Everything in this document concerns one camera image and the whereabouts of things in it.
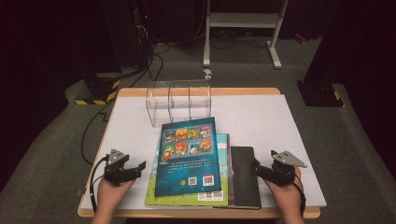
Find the metal stand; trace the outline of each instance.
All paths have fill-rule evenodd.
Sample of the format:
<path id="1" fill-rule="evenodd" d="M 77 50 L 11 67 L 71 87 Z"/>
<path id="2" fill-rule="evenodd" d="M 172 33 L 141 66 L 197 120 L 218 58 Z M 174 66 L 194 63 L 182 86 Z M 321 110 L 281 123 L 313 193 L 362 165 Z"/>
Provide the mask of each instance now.
<path id="1" fill-rule="evenodd" d="M 275 44 L 280 27 L 285 16 L 289 0 L 283 0 L 279 13 L 211 13 L 210 0 L 207 0 L 206 31 L 204 48 L 204 67 L 210 66 L 210 28 L 211 27 L 247 27 L 247 28 L 272 28 L 273 37 L 267 41 L 267 46 L 276 69 L 282 67 L 277 56 Z"/>

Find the book cover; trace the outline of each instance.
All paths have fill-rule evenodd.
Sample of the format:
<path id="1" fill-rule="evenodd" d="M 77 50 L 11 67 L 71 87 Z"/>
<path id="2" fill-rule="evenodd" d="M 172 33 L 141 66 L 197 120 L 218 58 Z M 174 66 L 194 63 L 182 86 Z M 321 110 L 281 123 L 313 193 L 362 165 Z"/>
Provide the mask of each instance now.
<path id="1" fill-rule="evenodd" d="M 256 175 L 253 147 L 231 147 L 233 167 L 233 203 L 228 208 L 260 209 L 259 182 Z"/>
<path id="2" fill-rule="evenodd" d="M 163 124 L 155 197 L 221 190 L 215 118 Z"/>
<path id="3" fill-rule="evenodd" d="M 145 200 L 146 205 L 171 205 L 171 206 L 227 206 L 228 205 L 228 148 L 229 140 L 227 133 L 218 133 L 219 172 L 221 181 L 220 191 L 192 193 L 174 196 L 155 197 L 155 182 L 157 175 L 157 162 L 159 147 L 157 147 L 154 163 L 148 182 L 148 192 Z"/>

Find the hand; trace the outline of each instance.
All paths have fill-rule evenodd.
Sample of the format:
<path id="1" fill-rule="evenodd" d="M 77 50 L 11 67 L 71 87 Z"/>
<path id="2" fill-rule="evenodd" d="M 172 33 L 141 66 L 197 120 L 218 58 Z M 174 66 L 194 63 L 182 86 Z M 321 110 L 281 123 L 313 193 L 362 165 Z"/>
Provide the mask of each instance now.
<path id="1" fill-rule="evenodd" d="M 133 184 L 134 180 L 131 180 L 115 186 L 102 178 L 98 189 L 97 209 L 91 223 L 111 223 L 113 213 Z"/>
<path id="2" fill-rule="evenodd" d="M 294 183 L 303 189 L 301 179 L 301 172 L 298 167 L 295 167 L 295 174 L 298 176 L 294 178 Z M 265 184 L 271 190 L 274 200 L 282 212 L 284 222 L 291 223 L 304 223 L 300 214 L 301 195 L 299 190 L 292 184 L 280 187 L 268 180 L 264 180 Z"/>

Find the qr code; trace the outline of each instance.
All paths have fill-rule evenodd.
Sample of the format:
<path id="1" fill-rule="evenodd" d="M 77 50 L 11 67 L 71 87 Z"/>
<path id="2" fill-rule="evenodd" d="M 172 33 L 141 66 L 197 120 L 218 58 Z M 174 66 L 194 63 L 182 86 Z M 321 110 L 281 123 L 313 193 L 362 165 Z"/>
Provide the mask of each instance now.
<path id="1" fill-rule="evenodd" d="M 189 185 L 197 185 L 197 177 L 189 177 Z"/>
<path id="2" fill-rule="evenodd" d="M 223 191 L 213 191 L 206 193 L 198 193 L 198 201 L 224 201 Z"/>
<path id="3" fill-rule="evenodd" d="M 215 181 L 214 181 L 214 177 L 213 175 L 204 175 L 204 179 L 203 179 L 203 185 L 204 186 L 214 186 L 215 185 Z"/>

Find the clear plastic organizer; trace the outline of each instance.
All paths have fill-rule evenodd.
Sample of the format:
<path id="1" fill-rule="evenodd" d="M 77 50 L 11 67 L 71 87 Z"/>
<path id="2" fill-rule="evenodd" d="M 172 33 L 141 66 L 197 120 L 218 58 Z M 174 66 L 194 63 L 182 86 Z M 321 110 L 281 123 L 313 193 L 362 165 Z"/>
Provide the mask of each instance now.
<path id="1" fill-rule="evenodd" d="M 146 108 L 152 127 L 210 117 L 210 85 L 206 79 L 150 82 Z"/>

